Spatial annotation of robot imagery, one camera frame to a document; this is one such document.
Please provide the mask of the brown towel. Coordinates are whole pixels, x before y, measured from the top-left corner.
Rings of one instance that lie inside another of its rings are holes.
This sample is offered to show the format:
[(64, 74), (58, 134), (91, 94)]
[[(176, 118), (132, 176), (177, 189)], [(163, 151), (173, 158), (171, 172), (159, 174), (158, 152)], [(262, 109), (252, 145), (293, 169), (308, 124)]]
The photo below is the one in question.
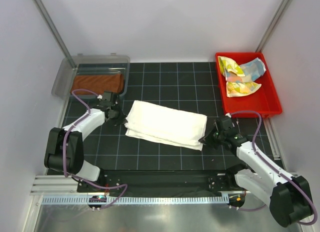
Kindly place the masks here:
[(90, 90), (96, 94), (105, 91), (120, 93), (124, 89), (125, 79), (121, 73), (113, 75), (78, 75), (74, 78), (70, 92), (78, 89)]

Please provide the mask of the white pink towel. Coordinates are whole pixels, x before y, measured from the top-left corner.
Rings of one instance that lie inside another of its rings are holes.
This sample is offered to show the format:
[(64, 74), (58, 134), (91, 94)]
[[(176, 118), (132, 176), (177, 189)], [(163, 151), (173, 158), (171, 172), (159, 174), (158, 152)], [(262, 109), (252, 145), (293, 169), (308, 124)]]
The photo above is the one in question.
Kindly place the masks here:
[(126, 120), (128, 137), (201, 151), (208, 118), (136, 100)]

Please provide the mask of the yellow patterned towel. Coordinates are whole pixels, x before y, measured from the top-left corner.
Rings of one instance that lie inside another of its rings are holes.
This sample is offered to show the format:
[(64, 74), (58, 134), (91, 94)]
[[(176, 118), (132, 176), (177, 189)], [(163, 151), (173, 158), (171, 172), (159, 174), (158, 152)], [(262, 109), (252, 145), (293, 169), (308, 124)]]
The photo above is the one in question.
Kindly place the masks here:
[(225, 56), (218, 56), (220, 73), (226, 80), (227, 97), (244, 97), (256, 93), (261, 84), (254, 82), (242, 82), (244, 72), (235, 60)]

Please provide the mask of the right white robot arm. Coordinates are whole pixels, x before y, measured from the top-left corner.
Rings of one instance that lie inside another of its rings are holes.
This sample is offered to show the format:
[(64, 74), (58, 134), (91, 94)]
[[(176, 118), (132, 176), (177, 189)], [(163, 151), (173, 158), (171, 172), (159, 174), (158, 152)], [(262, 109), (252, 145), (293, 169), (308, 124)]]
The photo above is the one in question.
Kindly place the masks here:
[(214, 128), (200, 138), (207, 146), (223, 146), (244, 164), (226, 170), (225, 184), (230, 190), (243, 188), (260, 199), (282, 227), (298, 223), (313, 225), (318, 213), (308, 181), (287, 172), (258, 148), (255, 139), (241, 135), (231, 114), (219, 117)]

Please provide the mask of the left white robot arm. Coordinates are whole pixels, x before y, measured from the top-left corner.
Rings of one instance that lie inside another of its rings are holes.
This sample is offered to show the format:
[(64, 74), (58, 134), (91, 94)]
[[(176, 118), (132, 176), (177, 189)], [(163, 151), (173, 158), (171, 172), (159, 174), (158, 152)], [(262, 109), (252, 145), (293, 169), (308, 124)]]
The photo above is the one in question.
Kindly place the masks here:
[(84, 157), (84, 140), (98, 127), (106, 122), (113, 125), (124, 124), (126, 115), (120, 107), (117, 93), (105, 91), (97, 94), (87, 89), (84, 92), (95, 96), (95, 104), (89, 106), (79, 96), (76, 89), (72, 96), (85, 106), (85, 113), (74, 122), (50, 130), (44, 156), (44, 166), (47, 169), (61, 172), (65, 177), (75, 177), (88, 183), (94, 192), (101, 192), (106, 186), (103, 169), (87, 162)]

